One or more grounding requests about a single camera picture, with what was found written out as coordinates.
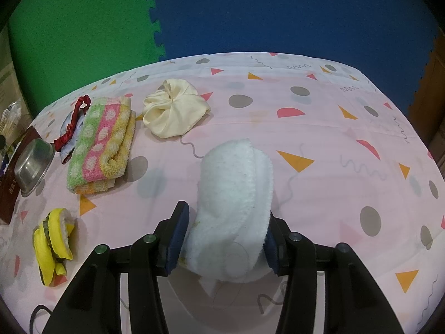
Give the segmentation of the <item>yellow grey soft slipper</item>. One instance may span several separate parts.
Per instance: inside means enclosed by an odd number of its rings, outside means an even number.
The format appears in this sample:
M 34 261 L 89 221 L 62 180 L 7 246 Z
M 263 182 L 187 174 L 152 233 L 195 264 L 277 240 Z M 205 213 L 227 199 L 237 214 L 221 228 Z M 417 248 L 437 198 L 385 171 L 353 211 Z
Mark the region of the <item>yellow grey soft slipper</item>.
M 69 238 L 74 228 L 69 211 L 56 208 L 34 230 L 33 249 L 44 286 L 51 286 L 56 276 L 66 276 L 65 261 L 73 260 Z

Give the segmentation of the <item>blue foam mat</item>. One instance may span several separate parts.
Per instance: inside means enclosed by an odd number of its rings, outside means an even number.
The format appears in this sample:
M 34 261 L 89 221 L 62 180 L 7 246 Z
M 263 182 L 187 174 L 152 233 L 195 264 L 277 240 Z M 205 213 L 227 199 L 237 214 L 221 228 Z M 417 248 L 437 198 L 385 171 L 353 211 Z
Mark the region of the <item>blue foam mat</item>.
M 167 58 L 271 52 L 362 71 L 402 111 L 413 103 L 438 25 L 423 0 L 153 0 Z

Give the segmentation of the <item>cream satin scrunchie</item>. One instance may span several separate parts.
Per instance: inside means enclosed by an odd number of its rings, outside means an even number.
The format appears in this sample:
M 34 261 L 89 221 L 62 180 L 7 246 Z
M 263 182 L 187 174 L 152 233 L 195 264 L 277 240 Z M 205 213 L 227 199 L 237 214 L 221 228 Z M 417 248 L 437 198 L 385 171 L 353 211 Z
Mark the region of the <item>cream satin scrunchie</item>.
M 143 104 L 143 123 L 160 139 L 183 136 L 211 112 L 196 88 L 177 78 L 166 79 Z

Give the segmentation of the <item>green foam mat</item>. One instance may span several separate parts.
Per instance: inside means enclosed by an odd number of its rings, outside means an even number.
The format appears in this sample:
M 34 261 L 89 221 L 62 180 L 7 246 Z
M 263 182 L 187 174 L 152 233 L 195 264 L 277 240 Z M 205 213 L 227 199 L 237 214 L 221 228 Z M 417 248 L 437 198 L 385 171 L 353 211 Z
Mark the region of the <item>green foam mat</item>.
M 22 0 L 8 20 L 17 80 L 33 116 L 101 78 L 160 60 L 155 0 Z

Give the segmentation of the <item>stainless steel bowl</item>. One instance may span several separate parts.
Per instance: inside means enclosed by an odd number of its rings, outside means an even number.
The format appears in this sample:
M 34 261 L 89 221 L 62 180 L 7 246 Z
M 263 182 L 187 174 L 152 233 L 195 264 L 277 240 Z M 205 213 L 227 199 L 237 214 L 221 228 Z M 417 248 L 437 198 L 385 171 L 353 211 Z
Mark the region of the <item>stainless steel bowl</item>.
M 21 195 L 26 198 L 33 193 L 45 177 L 54 159 L 55 148 L 41 138 L 33 139 L 18 156 L 14 176 Z

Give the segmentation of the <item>pink patterned tablecloth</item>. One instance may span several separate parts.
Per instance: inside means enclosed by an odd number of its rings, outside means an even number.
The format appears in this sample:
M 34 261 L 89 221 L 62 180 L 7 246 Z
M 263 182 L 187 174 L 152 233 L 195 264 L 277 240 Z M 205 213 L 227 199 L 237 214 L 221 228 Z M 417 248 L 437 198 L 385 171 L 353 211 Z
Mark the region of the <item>pink patterned tablecloth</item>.
M 152 233 L 179 201 L 185 243 L 159 281 L 172 333 L 272 333 L 287 277 L 263 252 L 270 216 L 315 244 L 348 244 L 388 300 L 354 333 L 420 332 L 444 296 L 444 178 L 391 100 L 359 70 L 283 53 L 219 53 L 131 69 L 46 106 L 47 140 L 91 99 L 71 159 L 55 156 L 1 227 L 1 297 L 35 330 L 94 249 Z

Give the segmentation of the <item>white towel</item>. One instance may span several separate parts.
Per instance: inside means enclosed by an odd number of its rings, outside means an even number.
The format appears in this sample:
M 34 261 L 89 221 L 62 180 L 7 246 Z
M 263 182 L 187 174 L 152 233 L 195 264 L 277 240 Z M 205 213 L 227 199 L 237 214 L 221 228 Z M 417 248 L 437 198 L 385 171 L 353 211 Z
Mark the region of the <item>white towel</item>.
M 271 159 L 249 139 L 211 149 L 201 161 L 195 221 L 182 265 L 202 277 L 248 283 L 268 274 L 263 252 L 274 190 Z

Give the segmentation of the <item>green pink striped towel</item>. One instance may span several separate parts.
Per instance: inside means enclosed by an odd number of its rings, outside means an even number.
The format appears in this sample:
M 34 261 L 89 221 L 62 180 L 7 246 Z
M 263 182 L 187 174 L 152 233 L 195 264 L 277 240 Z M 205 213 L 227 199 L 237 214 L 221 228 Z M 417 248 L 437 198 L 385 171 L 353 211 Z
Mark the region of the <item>green pink striped towel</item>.
M 127 168 L 135 124 L 129 97 L 94 100 L 69 161 L 67 189 L 92 195 L 113 188 Z

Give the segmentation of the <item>red scrunchie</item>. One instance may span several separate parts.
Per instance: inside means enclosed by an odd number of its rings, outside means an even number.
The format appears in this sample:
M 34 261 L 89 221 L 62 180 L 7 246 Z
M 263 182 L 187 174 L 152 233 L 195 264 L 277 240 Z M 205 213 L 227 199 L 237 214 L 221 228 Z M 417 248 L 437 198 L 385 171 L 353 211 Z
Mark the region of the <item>red scrunchie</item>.
M 75 128 L 77 126 L 79 117 L 81 114 L 86 115 L 88 109 L 90 108 L 91 100 L 88 95 L 84 95 L 78 98 L 75 103 L 74 110 L 71 115 L 71 121 L 66 127 L 66 132 L 61 135 L 58 139 L 54 140 L 54 148 L 56 152 L 60 152 L 62 147 L 64 147 L 72 136 L 74 135 Z

